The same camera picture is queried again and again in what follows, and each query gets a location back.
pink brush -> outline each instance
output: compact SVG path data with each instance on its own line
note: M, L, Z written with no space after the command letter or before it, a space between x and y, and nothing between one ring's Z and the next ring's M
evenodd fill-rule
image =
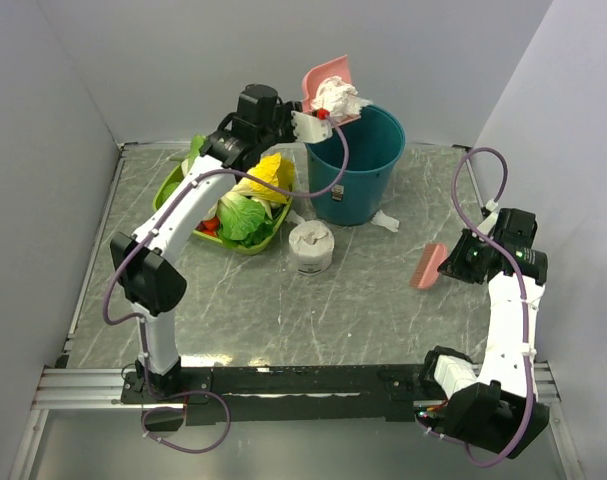
M334 60L330 60L322 65L318 65L307 72L305 77L303 77L301 87L303 88L303 95L305 95L302 102L304 112L309 113L313 110L312 100L314 100L319 86L325 79L334 76L341 77L345 83L352 83L352 74L350 73L350 64L347 61L347 55L335 58ZM350 117L342 121L340 125L345 125L346 123L353 122L359 118L361 118L360 115Z
M447 247L442 243L429 243L423 249L423 255L419 260L414 275L410 280L410 286L425 290L430 288L439 278L437 268L447 258Z

white container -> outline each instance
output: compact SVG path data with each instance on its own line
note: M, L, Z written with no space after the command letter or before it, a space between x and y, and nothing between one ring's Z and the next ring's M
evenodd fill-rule
M297 225L290 232L290 263L303 275L315 275L332 263L334 235L318 220Z

green basket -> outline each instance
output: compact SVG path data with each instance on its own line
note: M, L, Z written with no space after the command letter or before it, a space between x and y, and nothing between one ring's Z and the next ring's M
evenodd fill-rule
M154 202L152 204L152 208L154 209L155 212L159 208L161 208L161 205L163 205L162 193L167 188L167 186L170 183L181 182L181 181L183 181L183 178L184 178L183 171L181 170L181 164L179 163L178 166L174 170L172 170L172 173L170 173L170 175L165 179L165 181L163 182L163 185L161 185L161 188L159 189L158 192L156 192L156 195L154 196ZM281 224L283 223L283 220L285 220L285 217L287 217L287 214L290 212L291 208L292 208L292 197L288 197L287 203L285 204L283 210L281 210L281 213L279 214L279 216L276 218L276 223L274 224L274 233L272 233L272 235L267 237L265 240L263 240L258 245L254 245L253 247L250 247L250 248L243 247L242 245L238 245L235 247L228 247L227 245L223 244L223 242L220 239L218 239L216 237L211 237L210 235L201 233L198 230L194 230L192 233L194 235L196 235L198 238L201 238L210 243L214 243L214 244L219 245L228 250L232 250L233 252L238 252L243 255L256 255L257 253L260 253L263 250L265 250L265 248L272 241L272 238L274 238L274 235L276 235L276 232L278 232L279 228L281 228Z

gray marble surface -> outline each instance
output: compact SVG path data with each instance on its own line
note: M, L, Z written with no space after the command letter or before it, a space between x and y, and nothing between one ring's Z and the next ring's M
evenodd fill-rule
M305 151L285 149L307 189ZM181 150L128 147L98 257L86 292L69 367L120 367L134 361L134 322L117 327L101 319L101 301L113 272L109 241L131 234L152 214L152 200L177 165ZM435 345L481 360L489 324L487 288L441 277L428 291L409 287L423 247L456 243L462 221L451 206L451 175L460 150L406 150L394 169L381 209L400 221L398 233L365 224L330 225L335 236L330 268L313 277L288 265L284 224L269 247L253 257L193 238L178 261L187 293L177 310L176 337L183 364L306 365L422 362ZM480 219L472 181L459 181L459 197ZM294 210L315 217L309 201ZM130 311L117 289L113 316Z

teal bucket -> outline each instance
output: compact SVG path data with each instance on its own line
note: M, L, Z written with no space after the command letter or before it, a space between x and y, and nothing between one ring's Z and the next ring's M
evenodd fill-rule
M342 127L350 150L347 171L325 195L312 199L316 215L336 225L360 225L379 208L392 169L405 148L403 127L380 107L361 110L361 118ZM343 162L343 144L337 134L307 145L310 192L329 185Z

